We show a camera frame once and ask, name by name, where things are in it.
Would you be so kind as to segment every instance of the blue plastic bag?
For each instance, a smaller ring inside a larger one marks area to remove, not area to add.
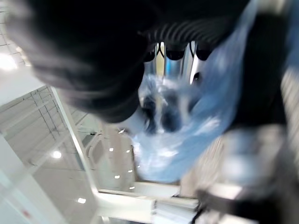
[[[156,133],[139,133],[132,138],[135,159],[140,165],[138,172],[144,179],[160,182],[180,179],[231,124],[240,95],[246,40],[256,11],[256,0],[252,0],[235,31],[209,56],[200,85],[187,86],[157,76],[144,77],[139,89],[140,98],[151,98],[157,104]],[[180,110],[188,108],[183,104],[194,99],[197,103],[190,111]],[[177,131],[167,132],[161,128],[163,110],[180,127]]]

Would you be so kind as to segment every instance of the white ceiling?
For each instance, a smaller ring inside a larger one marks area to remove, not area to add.
[[[37,107],[45,102],[48,104],[38,110]],[[128,170],[134,170],[130,140],[118,134],[114,128],[103,127],[100,123],[95,125],[97,119],[93,116],[86,116],[74,108],[70,110],[75,123],[83,118],[82,124],[78,125],[82,131],[81,138],[94,131],[100,134],[96,135],[100,143],[89,153],[90,160],[93,160],[93,153],[100,155],[92,167],[99,186],[102,189],[129,191],[135,181],[134,172],[128,173]],[[26,117],[7,128],[22,116]],[[68,133],[51,88],[47,86],[1,106],[0,130],[28,168],[38,165],[40,159],[49,154],[51,147]],[[67,137],[57,150],[61,151],[62,157],[49,157],[34,173],[34,177],[71,224],[89,223],[97,207],[71,137]],[[85,204],[77,202],[80,197],[86,199]]]

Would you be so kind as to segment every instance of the black sleeve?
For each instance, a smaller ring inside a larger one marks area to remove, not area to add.
[[[137,31],[155,20],[142,2],[11,0],[10,7],[10,38],[68,104],[112,123],[135,111],[147,48]]]

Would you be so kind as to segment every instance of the white pillar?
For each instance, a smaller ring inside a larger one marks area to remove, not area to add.
[[[0,71],[0,106],[44,85],[33,76],[31,67]]]

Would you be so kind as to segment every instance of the ceiling light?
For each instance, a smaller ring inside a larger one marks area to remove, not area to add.
[[[5,71],[14,70],[17,69],[17,64],[10,55],[0,54],[0,69]]]
[[[61,158],[61,152],[59,152],[59,151],[54,151],[54,152],[52,153],[52,157],[53,157],[54,159],[60,159],[60,158]]]
[[[86,199],[85,198],[78,198],[78,203],[80,203],[80,204],[85,204],[85,202],[86,202]]]
[[[125,129],[122,129],[118,132],[118,134],[121,134],[121,133],[124,133],[125,132]]]
[[[19,52],[22,52],[22,48],[20,48],[20,47],[17,47],[16,50]]]

